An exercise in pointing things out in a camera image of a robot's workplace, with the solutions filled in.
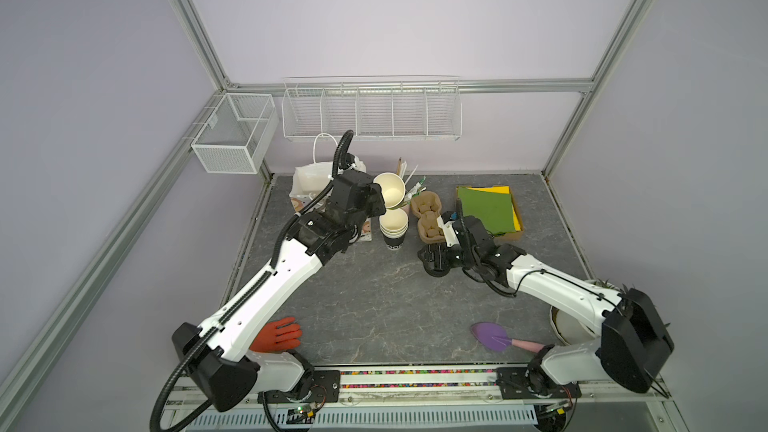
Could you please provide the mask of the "single paper coffee cup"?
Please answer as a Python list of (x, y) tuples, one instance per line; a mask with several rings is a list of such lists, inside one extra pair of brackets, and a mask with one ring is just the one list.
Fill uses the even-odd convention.
[(385, 206), (388, 209), (396, 208), (405, 198), (405, 184), (398, 174), (384, 172), (378, 174), (374, 178), (374, 182), (380, 186)]

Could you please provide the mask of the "cartoon animal paper gift bag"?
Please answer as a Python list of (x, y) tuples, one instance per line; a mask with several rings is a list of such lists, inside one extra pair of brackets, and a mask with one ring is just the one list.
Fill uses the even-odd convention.
[[(312, 162), (308, 165), (296, 167), (293, 173), (292, 189), (289, 197), (295, 212), (299, 212), (308, 205), (330, 182), (332, 162), (318, 161), (316, 156), (317, 143), (321, 138), (328, 138), (332, 140), (336, 146), (339, 145), (337, 139), (331, 134), (320, 133), (315, 136), (312, 148)], [(351, 168), (361, 172), (367, 172), (365, 163), (356, 156), (353, 156), (353, 165)], [(361, 230), (359, 237), (357, 237), (355, 241), (371, 242), (371, 219), (366, 219)]]

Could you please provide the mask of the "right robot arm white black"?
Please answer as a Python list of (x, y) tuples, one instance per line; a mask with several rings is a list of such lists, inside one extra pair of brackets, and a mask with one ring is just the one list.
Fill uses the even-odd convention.
[(588, 342), (536, 351), (523, 379), (533, 395), (548, 397), (570, 384), (603, 380), (638, 394), (656, 388), (674, 342), (647, 294), (600, 287), (551, 267), (516, 245), (496, 241), (478, 218), (461, 210), (443, 214), (438, 223), (444, 242), (418, 253), (429, 275), (444, 277), (459, 269), (499, 296), (530, 295), (594, 332)]

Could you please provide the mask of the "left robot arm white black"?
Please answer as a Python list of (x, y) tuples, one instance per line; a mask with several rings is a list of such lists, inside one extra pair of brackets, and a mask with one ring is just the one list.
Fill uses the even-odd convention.
[(341, 136), (330, 181), (282, 227), (265, 266), (218, 311), (198, 325), (185, 322), (173, 333), (179, 363), (155, 401), (150, 430), (162, 430), (163, 411), (182, 375), (206, 399), (174, 425), (176, 431), (209, 407), (225, 412), (251, 393), (276, 392), (293, 400), (311, 396), (314, 368), (303, 356), (291, 349), (255, 352), (251, 345), (299, 286), (357, 241), (367, 219), (386, 211), (381, 186), (354, 167), (348, 151), (353, 138), (351, 130)]

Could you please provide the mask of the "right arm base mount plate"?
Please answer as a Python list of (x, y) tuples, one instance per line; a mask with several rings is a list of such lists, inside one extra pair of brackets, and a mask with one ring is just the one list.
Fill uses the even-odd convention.
[(505, 400), (580, 399), (582, 396), (578, 384), (556, 384), (543, 372), (531, 371), (527, 366), (497, 368), (495, 383)]

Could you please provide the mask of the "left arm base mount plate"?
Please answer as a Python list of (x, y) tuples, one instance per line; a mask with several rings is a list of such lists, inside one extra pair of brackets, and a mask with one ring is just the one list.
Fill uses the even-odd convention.
[(267, 391), (263, 395), (270, 404), (336, 403), (341, 392), (341, 371), (315, 369), (306, 372), (298, 384), (288, 392)]

